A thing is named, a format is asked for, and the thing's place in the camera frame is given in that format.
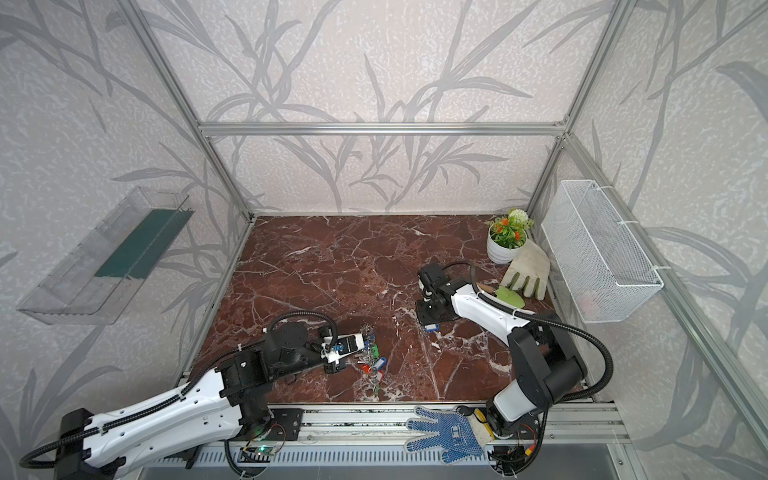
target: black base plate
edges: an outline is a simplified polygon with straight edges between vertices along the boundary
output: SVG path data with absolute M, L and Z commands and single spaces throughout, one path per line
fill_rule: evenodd
M 453 309 L 447 309 L 434 300 L 432 302 L 416 300 L 416 319 L 422 325 L 454 322 L 460 318 L 460 316 L 453 312 Z
M 304 415 L 302 409 L 281 409 L 272 408 L 272 413 L 275 415 L 277 425 L 282 426 L 285 429 L 285 441 L 295 442 L 299 439 L 299 430 L 301 429 L 301 417 Z M 272 429 L 269 435 L 264 440 L 274 440 L 276 442 L 283 441 L 283 430 L 275 427 Z

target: white flower pot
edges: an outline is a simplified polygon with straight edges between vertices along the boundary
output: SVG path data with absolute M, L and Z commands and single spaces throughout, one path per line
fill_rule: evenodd
M 488 249 L 488 258 L 497 265 L 504 265 L 514 259 L 518 253 L 520 253 L 520 247 L 518 248 L 506 248 L 502 247 L 491 238 L 491 229 L 488 228 L 488 240 L 485 243 Z

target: blue dotted glove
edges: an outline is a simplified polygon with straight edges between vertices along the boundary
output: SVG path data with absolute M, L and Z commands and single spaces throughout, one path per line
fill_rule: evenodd
M 443 448 L 442 462 L 451 464 L 469 456 L 483 456 L 472 426 L 467 417 L 456 412 L 425 409 L 416 406 L 413 411 L 419 416 L 406 423 L 408 430 L 424 433 L 406 442 L 407 452 L 420 452 Z

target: white wire basket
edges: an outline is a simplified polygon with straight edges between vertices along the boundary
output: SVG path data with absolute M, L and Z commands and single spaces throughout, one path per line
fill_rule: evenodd
M 563 180 L 541 229 L 584 323 L 619 322 L 664 282 L 603 190 Z

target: wallpaper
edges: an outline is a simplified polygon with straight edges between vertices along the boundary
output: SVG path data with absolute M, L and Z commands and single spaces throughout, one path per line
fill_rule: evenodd
M 464 213 L 524 207 L 551 137 L 222 137 L 254 211 Z M 409 158 L 421 161 L 409 161 Z
M 140 2 L 209 122 L 559 121 L 613 3 Z M 254 212 L 456 214 L 524 205 L 553 140 L 216 142 Z
M 632 12 L 576 134 L 768 392 L 768 2 L 657 7 Z M 558 180 L 581 176 L 569 164 Z M 617 360 L 605 397 L 621 407 L 650 478 L 768 478 L 662 298 L 588 329 Z
M 563 154 L 533 218 L 544 217 L 560 180 L 582 178 L 576 163 Z M 598 395 L 601 401 L 617 403 L 648 478 L 768 478 L 768 458 L 664 299 L 651 297 L 622 322 L 583 324 L 545 235 L 538 226 L 534 233 L 553 259 L 550 278 L 559 313 L 611 351 L 614 377 Z M 590 343 L 577 343 L 595 383 L 603 372 L 601 355 Z
M 768 394 L 766 51 L 765 1 L 633 12 L 577 133 Z
M 246 227 L 111 2 L 0 5 L 0 477 L 62 415 L 168 389 Z M 127 193 L 190 195 L 187 226 L 114 325 L 15 307 Z
M 613 0 L 140 4 L 204 121 L 559 121 Z

